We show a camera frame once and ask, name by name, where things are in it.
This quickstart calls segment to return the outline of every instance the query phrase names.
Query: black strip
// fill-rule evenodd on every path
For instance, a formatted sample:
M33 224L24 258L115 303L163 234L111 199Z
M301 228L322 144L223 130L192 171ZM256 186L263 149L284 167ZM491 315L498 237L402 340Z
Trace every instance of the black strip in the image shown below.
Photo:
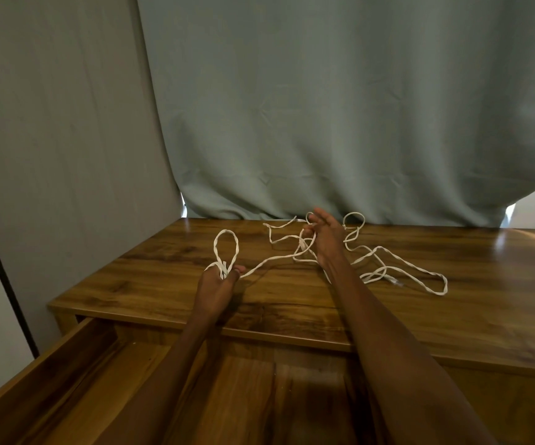
M20 328L22 328L22 332L24 333L24 336L26 337L26 342L28 343L28 346L31 349L32 355L36 359L39 357L39 350L36 347L36 343L31 334L31 330L28 329L28 324L26 322L26 319L24 318L24 314L22 314L22 310L20 309L20 305L18 304L18 300L16 299L16 295L14 294L14 289L11 288L10 280L8 279L6 275L6 271L4 270L4 266L2 265L1 260L0 260L0 281L2 282L2 285L4 286L4 290L6 291L8 300L10 300L11 308L14 309L14 314L16 314L16 318L18 319Z

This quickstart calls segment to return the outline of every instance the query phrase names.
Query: twisted white cord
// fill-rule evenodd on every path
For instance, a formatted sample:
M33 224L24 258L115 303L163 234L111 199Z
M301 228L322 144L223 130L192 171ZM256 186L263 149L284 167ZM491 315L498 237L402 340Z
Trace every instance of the twisted white cord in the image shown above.
M305 223L310 223L308 221L308 215L309 214L312 214L312 212L308 212L307 216L305 217L305 219L300 219L298 221L305 222ZM351 216L351 215L359 215L359 216L361 216L362 217L362 224L360 226L356 227L356 228L347 227L346 226L346 218ZM316 234L313 234L312 238L302 237L302 234L305 231L304 229L302 229L301 232L298 235L290 234L290 235L286 235L284 237L281 237L281 238L279 238L277 240L272 240L271 239L271 231L272 230L278 230L280 228L285 228L286 226L288 226L289 224L293 223L294 221L296 221L296 217L294 217L292 220L290 220L287 223L285 223L283 225L280 225L280 226L269 225L267 223L263 224L269 230L269 241L270 241L271 244L280 242L280 241L285 240L285 239L292 239L292 238L298 239L298 246L296 247L296 250L294 251L294 253L293 254L286 254L285 256L271 256L271 257L268 257L267 259L264 259L259 264L257 264L253 269L249 270L244 275L241 275L241 278L244 278L246 276L251 275L256 269L261 267L264 263L266 263L268 261L274 261L276 259L286 259L288 257L291 257L295 262L314 262L314 263L318 263L317 260L316 260L316 254L313 252L313 250L311 250L311 247L314 244L315 239L316 239ZM379 264L381 265L381 267L379 267L378 269L376 269L373 272L367 272L367 273L363 273L363 274L360 275L360 279L362 280L362 282L364 284L369 284L371 282L375 282L375 281L378 281L379 279L385 278L386 280L390 281L393 284L403 285L396 278L394 278L394 277L392 277L390 275L387 275L387 270L391 269L391 270L395 270L397 272L403 273L405 276L408 276L413 281L415 281L418 284L420 284L420 286L422 286L427 292L430 292L431 294L445 295L448 292L448 281L447 281L447 278L444 275L441 275L440 273L429 272L428 270L425 270L425 269L421 269L420 267L417 267L414 264L412 264L412 263L410 263L408 261L405 261L401 257L397 256L397 254L391 253L389 250L387 250L386 248L384 248L382 246L375 247L375 249L373 249L373 250L371 250L366 245L359 245L359 246L357 246L355 248L350 248L348 243L353 242L354 240L358 239L358 236L360 234L360 230L364 227L365 224L366 224L366 218L360 212L350 212L349 214L346 214L344 216L343 221L342 221L342 226L344 227L345 230L348 230L348 229L352 230L351 232L348 233L348 235L346 236L346 238L343 241L346 249L348 251L350 251L350 252L355 252L359 248L366 248L368 250L367 254L364 254L363 256L360 256L358 259L356 259L354 262L352 262L352 265L357 264L360 261L363 261L364 259L366 259L369 256L374 256L376 258L376 260L379 262ZM226 261L222 261L220 259L220 256L218 255L218 239L225 232L227 232L229 234L232 234L234 236L234 240L235 240L235 244L236 244L236 249L235 249L234 256L232 257L232 260L231 260L230 265L228 267L227 267L227 262ZM376 251L377 250L383 250L383 251L389 253L395 259L397 259L398 261L401 261L405 265L407 265L407 266L409 266L409 267L411 267L413 269L416 269L416 270L418 270L418 271L420 271L422 273L427 273L428 275L432 275L432 276L439 276L440 278L442 278L442 281L444 282L444 288L443 288L442 292L435 292L434 290L432 290L428 286L426 286L426 284L424 284L418 278L416 278L415 276L412 276L411 274L407 273L403 269L400 269L398 267L393 267L393 266L386 265L381 260L381 258L376 255ZM216 255L216 261L212 262L209 266L207 266L206 270L215 265L220 269L220 277L222 279L226 278L228 273L232 270L232 266L234 265L234 262L236 261L236 257L238 256L238 252L239 252L239 246L238 246L238 238L236 237L236 234L234 232L232 232L231 230L222 230L222 231L220 231L218 233L218 235L216 236L216 238L214 239L214 254ZM310 253L313 256L314 259L298 259L298 256L301 256L302 254L307 253L307 252ZM325 272L325 270L323 270L323 272L325 273L325 276L326 276L327 280L329 281L329 283L331 283L331 281L329 279L329 276L327 276L327 273Z

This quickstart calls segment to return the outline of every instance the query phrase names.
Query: wooden tabletop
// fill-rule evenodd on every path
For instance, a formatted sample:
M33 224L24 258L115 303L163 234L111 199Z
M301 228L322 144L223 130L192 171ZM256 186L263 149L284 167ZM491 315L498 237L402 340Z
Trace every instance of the wooden tabletop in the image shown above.
M237 234L237 263L248 268L274 254L289 254L298 244L290 239L270 245L260 221L181 219L51 301L49 308L182 328L198 278L215 261L213 240L225 228ZM274 239L300 229L301 224L292 224L275 230ZM372 225L363 228L356 243L382 245L448 278L444 297L428 294L395 274L405 286L369 284L437 359L449 365L535 374L535 230ZM220 238L219 253L230 261L231 236ZM398 266L391 256L379 255L388 265ZM370 260L357 271L375 268ZM439 279L414 276L442 290ZM337 295L322 270L291 259L272 261L241 279L222 320L222 333L230 336L352 350Z

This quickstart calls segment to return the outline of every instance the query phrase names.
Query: person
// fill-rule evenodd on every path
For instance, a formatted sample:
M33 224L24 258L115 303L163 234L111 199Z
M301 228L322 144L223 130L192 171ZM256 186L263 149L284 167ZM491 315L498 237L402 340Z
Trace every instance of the person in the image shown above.
M346 231L323 209L305 226L341 301L369 387L395 444L496 444L464 395L410 331L360 280L344 254ZM232 298L242 266L201 276L194 307L167 357L97 444L158 443L208 332Z

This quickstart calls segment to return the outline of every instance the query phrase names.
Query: curtain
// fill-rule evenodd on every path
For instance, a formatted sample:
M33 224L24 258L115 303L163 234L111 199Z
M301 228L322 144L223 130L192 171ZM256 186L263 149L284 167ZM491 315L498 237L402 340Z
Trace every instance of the curtain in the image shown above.
M535 0L138 0L189 216L497 227L535 190Z

